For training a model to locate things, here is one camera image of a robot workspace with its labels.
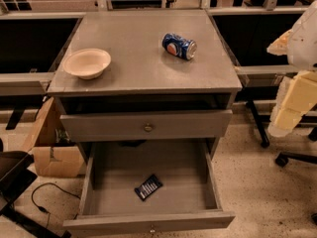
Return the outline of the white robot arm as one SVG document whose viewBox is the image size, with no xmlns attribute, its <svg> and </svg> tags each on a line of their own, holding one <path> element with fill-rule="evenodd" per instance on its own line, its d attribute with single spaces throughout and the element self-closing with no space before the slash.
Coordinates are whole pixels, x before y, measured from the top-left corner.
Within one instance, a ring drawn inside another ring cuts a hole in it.
<svg viewBox="0 0 317 238">
<path fill-rule="evenodd" d="M 299 69 L 292 79 L 285 78 L 280 84 L 270 115 L 268 132 L 284 137 L 317 104 L 317 1 L 266 51 L 276 56 L 287 55 L 288 63 Z"/>
</svg>

